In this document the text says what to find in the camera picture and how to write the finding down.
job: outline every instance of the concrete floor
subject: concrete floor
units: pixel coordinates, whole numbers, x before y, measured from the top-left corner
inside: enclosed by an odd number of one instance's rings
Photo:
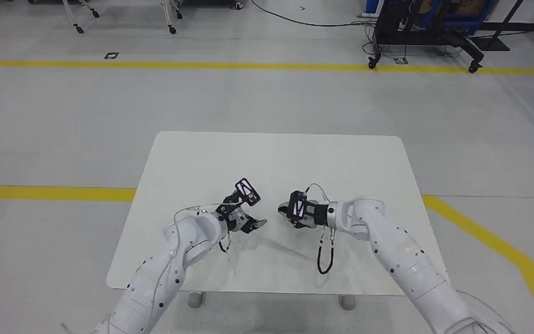
[[[0,3],[0,60],[363,63],[363,28],[309,28],[245,4],[184,8],[176,36],[158,2],[73,6]],[[263,0],[309,22],[355,20],[360,2]],[[504,39],[491,68],[534,68],[534,36]],[[383,64],[402,48],[390,50]],[[408,48],[410,65],[470,59]],[[422,194],[449,205],[534,257],[534,77],[443,73],[0,68],[0,185],[135,187],[162,130],[388,134],[402,138]],[[90,331],[120,291],[105,284],[128,203],[0,201],[1,332]],[[429,210],[449,276],[519,333],[534,300],[508,260]],[[175,300],[154,332],[428,333],[405,297],[209,294],[198,310]]]

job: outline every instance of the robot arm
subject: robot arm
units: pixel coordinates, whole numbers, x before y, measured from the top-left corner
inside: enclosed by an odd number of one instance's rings
[[[434,333],[506,333],[504,324],[482,316],[459,296],[408,231],[384,216],[381,200],[360,197],[318,205],[296,191],[279,212],[297,227],[325,225],[370,242],[370,251],[390,273]]]
[[[158,256],[147,257],[135,271],[120,301],[93,333],[148,334],[163,315],[185,281],[188,267],[202,260],[230,232],[250,233],[266,220],[256,220],[242,209],[259,201],[246,179],[236,184],[215,212],[179,211],[164,228],[167,241]]]

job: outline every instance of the table surface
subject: table surface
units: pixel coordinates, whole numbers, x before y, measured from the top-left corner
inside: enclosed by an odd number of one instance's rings
[[[276,209],[294,190],[321,185],[330,200],[359,195],[385,202],[385,215],[406,228],[448,279],[401,140],[389,136],[162,132],[157,135],[109,268],[107,283],[124,288],[142,259],[163,249],[174,212],[221,201],[246,177],[261,201],[244,209],[267,219],[232,234],[228,254],[214,247],[187,270],[186,291],[403,295],[367,241],[341,233],[332,270],[316,256],[322,229],[294,229]],[[322,201],[313,189],[310,198]],[[323,267],[330,260],[328,243]]]

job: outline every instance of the yellow floor line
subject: yellow floor line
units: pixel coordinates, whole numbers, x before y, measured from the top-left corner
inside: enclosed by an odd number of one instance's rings
[[[334,63],[193,63],[3,60],[3,68],[144,68],[144,69],[240,69],[287,71],[370,72],[367,64]],[[468,73],[467,67],[378,65],[375,72]],[[480,68],[478,74],[534,75],[534,68]]]
[[[477,238],[481,243],[515,264],[521,272],[523,280],[525,280],[531,294],[534,296],[534,261],[532,261],[528,255],[520,252],[514,246],[492,234],[489,230],[478,225],[474,220],[464,216],[437,197],[424,195],[423,202],[427,209],[434,210],[465,232]]]
[[[135,188],[81,188],[81,187],[39,187],[1,186],[0,200],[88,200],[131,202]],[[435,196],[423,195],[425,207],[434,210],[451,221],[484,245],[514,263],[521,272],[526,285],[534,296],[534,261],[526,254],[509,245],[489,230],[464,216]]]
[[[0,186],[0,200],[92,200],[131,202],[135,188]]]

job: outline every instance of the black cable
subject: black cable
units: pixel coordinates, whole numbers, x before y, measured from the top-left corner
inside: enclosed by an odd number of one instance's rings
[[[223,253],[226,253],[226,250],[223,248],[223,244],[219,241],[219,248],[223,251]]]
[[[375,28],[375,26],[371,23],[368,23],[368,24],[362,24],[363,26],[365,26],[364,28],[364,33],[365,33],[365,36],[367,37],[367,40],[369,42],[365,43],[364,45],[361,46],[361,49],[363,50],[363,52],[365,52],[366,54],[369,54],[370,56],[374,56],[375,54],[374,53],[369,53],[365,50],[365,47],[369,44],[372,44],[373,43],[373,40],[371,39],[370,37],[370,32],[367,30],[367,28]],[[379,45],[378,47],[378,50],[380,53],[382,53],[382,47]]]
[[[320,267],[320,253],[323,249],[323,240],[320,241],[319,251],[317,252],[317,270],[319,270],[319,273],[321,275],[328,274],[328,272],[330,271],[330,269],[332,269],[332,266],[334,265],[334,241],[331,241],[330,247],[330,264],[328,265],[326,270],[323,271],[323,269]]]
[[[519,32],[519,33],[502,33],[499,35],[500,36],[511,36],[511,35],[521,35],[523,33],[534,33],[532,31],[524,31],[524,32]],[[466,37],[466,39],[471,39],[471,38],[486,38],[486,37],[493,37],[493,35],[484,35],[484,36],[469,36],[469,37]]]
[[[342,24],[316,24],[316,23],[306,23],[306,22],[301,22],[301,21],[297,21],[297,20],[294,20],[292,18],[287,18],[285,16],[282,16],[282,15],[279,15],[277,13],[273,13],[271,11],[268,11],[267,9],[261,7],[259,4],[257,4],[254,0],[250,0],[257,8],[261,9],[262,11],[268,13],[268,14],[271,14],[271,15],[275,15],[277,18],[283,18],[284,20],[286,21],[290,21],[292,23],[298,23],[298,24],[303,24],[305,26],[311,26],[311,27],[326,27],[326,28],[332,28],[332,27],[349,27],[349,26],[360,26],[360,25],[363,25],[363,24],[366,24],[368,23],[367,21],[353,21],[351,23],[342,23]]]

